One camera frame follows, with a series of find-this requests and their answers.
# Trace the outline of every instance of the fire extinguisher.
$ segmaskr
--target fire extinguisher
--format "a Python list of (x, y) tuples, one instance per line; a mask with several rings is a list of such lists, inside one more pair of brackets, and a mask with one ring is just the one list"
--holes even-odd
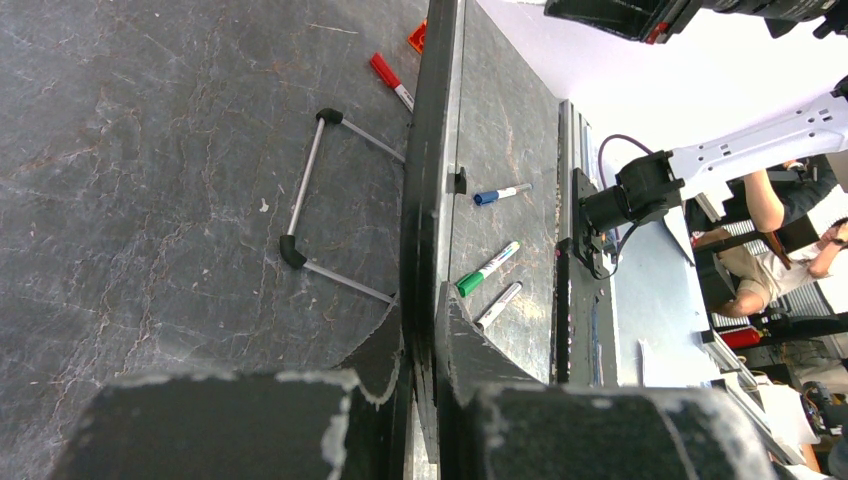
[(745, 327), (741, 330), (721, 334), (721, 339), (732, 349), (753, 347), (760, 343), (765, 336), (763, 332), (754, 327)]

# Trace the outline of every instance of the white wall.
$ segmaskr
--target white wall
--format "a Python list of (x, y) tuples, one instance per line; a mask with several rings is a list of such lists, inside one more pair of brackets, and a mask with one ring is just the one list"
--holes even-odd
[(790, 110), (848, 75), (848, 39), (815, 39), (816, 21), (773, 40), (762, 19), (701, 11), (668, 44), (643, 45), (545, 17), (539, 6), (478, 1), (551, 92), (571, 99), (599, 136), (625, 133), (657, 150)]

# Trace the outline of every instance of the marble surface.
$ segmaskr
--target marble surface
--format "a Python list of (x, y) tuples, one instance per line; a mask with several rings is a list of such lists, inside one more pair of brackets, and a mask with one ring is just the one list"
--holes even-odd
[[(521, 249), (464, 299), (476, 320), (513, 282), (524, 287), (486, 336), (548, 382), (556, 242), (558, 101), (476, 1), (466, 4), (457, 165), (469, 195), (457, 196), (453, 283), (509, 242)], [(532, 183), (533, 190), (484, 207), (475, 192)]]
[[(414, 91), (426, 3), (0, 0), (0, 478), (44, 477), (115, 377), (325, 368), (377, 327), (277, 239), (319, 108), (405, 149), (368, 59)], [(301, 251), (395, 291), (402, 176), (328, 128)]]

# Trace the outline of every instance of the white shirt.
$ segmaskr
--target white shirt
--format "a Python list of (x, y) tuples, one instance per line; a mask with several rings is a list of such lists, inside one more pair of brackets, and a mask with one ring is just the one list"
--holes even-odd
[(771, 293), (769, 302), (777, 300), (778, 297), (786, 295), (798, 287), (815, 282), (816, 279), (810, 275), (809, 268), (819, 253), (821, 253), (821, 250), (815, 243), (790, 253), (788, 257), (792, 260), (792, 263), (788, 270), (771, 250), (757, 255), (757, 263), (765, 271), (766, 279), (770, 283), (770, 285), (767, 285)]

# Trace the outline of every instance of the red marker cap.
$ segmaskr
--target red marker cap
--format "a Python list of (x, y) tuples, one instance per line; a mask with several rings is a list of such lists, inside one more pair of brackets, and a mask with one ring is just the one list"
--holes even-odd
[(377, 75), (379, 75), (380, 78), (383, 79), (383, 82), (385, 82), (392, 90), (400, 85), (400, 80), (398, 80), (397, 75), (395, 75), (395, 72), (392, 71), (392, 67), (386, 63), (383, 56), (380, 55), (380, 52), (375, 53), (374, 56), (371, 57), (371, 66), (374, 67), (374, 70), (377, 71)]

